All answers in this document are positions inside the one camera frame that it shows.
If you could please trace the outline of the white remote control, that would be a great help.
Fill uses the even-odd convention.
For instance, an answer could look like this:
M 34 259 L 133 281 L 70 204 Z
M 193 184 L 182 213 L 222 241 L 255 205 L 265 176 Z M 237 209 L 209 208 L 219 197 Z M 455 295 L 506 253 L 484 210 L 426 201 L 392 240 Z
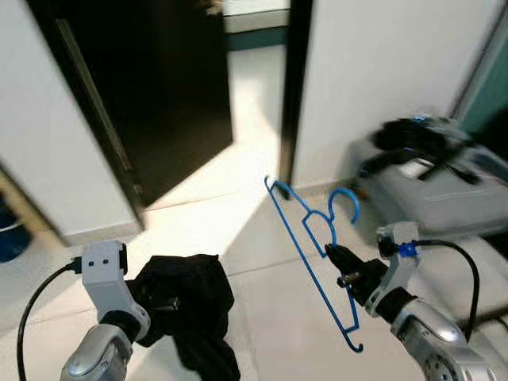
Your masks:
M 400 164 L 397 170 L 400 174 L 404 175 L 409 179 L 418 179 L 422 174 L 427 173 L 431 170 L 433 165 L 428 160 L 422 159 L 421 157 L 414 157 L 412 160 L 407 160 L 406 163 Z

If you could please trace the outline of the grey ottoman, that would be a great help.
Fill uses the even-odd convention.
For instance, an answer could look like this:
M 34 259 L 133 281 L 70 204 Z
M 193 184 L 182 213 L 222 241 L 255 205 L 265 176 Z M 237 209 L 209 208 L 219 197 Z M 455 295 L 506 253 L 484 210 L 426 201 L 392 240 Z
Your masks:
M 385 222 L 416 221 L 422 235 L 435 237 L 482 236 L 507 229 L 507 163 L 496 152 L 477 144 L 457 157 L 458 164 L 479 175 L 478 185 L 462 181 L 447 168 L 428 181 L 409 179 L 399 173 L 399 164 L 362 179 L 356 174 L 360 164 L 381 152 L 370 137 L 353 141 L 349 155 L 356 185 Z

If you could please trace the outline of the black strapped bag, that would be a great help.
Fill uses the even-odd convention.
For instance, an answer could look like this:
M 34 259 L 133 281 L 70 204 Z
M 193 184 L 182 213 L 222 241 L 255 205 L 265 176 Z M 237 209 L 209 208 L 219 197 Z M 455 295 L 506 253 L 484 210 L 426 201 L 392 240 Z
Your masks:
M 416 163 L 422 165 L 422 171 L 410 173 L 411 179 L 428 181 L 447 168 L 468 184 L 480 182 L 475 171 L 456 162 L 465 149 L 475 146 L 475 142 L 469 137 L 455 137 L 438 127 L 435 117 L 400 117 L 384 122 L 381 130 L 371 135 L 370 142 L 381 152 L 360 164 L 356 174 L 362 179 L 369 179 L 396 164 Z

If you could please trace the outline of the blue bucket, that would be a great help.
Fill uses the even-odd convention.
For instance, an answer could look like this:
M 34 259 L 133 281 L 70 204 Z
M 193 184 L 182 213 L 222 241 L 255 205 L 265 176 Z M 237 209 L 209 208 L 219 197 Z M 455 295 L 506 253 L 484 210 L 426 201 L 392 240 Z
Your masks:
M 21 256 L 32 240 L 32 233 L 0 197 L 0 264 Z

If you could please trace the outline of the black garment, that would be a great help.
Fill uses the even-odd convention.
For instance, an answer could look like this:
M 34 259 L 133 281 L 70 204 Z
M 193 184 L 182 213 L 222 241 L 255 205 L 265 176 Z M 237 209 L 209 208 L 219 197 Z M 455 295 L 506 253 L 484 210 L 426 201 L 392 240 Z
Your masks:
M 235 298 L 218 256 L 153 256 L 126 284 L 150 317 L 138 344 L 148 348 L 171 337 L 182 366 L 201 381 L 241 380 L 225 340 Z

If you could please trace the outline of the black door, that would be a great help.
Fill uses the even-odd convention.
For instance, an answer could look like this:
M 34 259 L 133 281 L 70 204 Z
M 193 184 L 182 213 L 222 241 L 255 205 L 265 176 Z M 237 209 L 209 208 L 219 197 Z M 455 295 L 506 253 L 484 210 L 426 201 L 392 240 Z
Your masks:
M 22 0 L 137 219 L 233 143 L 224 0 Z

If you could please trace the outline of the black door frame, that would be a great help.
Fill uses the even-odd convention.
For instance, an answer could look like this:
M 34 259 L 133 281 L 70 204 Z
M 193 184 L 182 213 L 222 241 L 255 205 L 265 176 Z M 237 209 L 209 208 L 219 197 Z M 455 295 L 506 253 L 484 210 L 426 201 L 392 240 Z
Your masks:
M 293 184 L 314 0 L 290 0 L 277 178 Z

